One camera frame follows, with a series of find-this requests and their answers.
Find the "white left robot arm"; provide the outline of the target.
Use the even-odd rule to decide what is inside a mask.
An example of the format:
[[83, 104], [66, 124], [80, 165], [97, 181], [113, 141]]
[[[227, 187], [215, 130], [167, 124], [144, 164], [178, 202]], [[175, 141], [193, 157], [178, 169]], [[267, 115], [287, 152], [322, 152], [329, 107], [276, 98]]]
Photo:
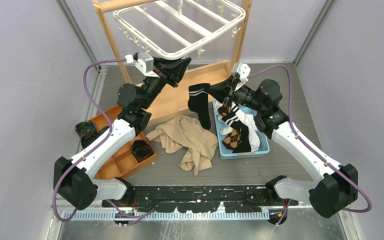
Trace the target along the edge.
[[81, 152], [67, 159], [63, 156], [54, 164], [52, 209], [58, 214], [57, 195], [63, 197], [76, 210], [84, 210], [94, 201], [115, 200], [121, 207], [133, 202], [133, 193], [122, 180], [95, 179], [101, 166], [126, 143], [137, 137], [148, 125], [152, 114], [148, 108], [166, 85], [176, 88], [191, 62], [190, 57], [165, 59], [147, 53], [135, 53], [124, 58], [101, 60], [86, 67], [84, 75], [96, 65], [134, 62], [145, 76], [142, 85], [123, 84], [118, 90], [117, 104], [120, 114], [109, 123], [109, 128]]

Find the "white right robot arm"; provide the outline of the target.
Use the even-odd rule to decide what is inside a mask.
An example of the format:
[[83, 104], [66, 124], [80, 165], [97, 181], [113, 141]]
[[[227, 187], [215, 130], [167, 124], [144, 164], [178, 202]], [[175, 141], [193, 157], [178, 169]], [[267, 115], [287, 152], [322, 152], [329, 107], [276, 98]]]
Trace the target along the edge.
[[263, 80], [257, 89], [244, 85], [234, 90], [234, 78], [209, 86], [205, 91], [217, 101], [236, 103], [256, 111], [257, 129], [287, 150], [308, 172], [311, 181], [280, 175], [266, 183], [265, 198], [271, 205], [291, 199], [310, 204], [322, 217], [330, 218], [358, 199], [358, 170], [328, 157], [310, 142], [279, 107], [280, 85]]

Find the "white plastic clip hanger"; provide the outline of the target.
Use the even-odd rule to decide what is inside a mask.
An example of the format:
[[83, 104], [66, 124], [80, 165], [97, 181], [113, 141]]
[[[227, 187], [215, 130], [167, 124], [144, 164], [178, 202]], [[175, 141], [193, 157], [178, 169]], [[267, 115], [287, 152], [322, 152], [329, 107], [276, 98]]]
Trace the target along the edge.
[[229, 0], [157, 0], [113, 12], [119, 31], [147, 53], [178, 59], [240, 30], [246, 11]]

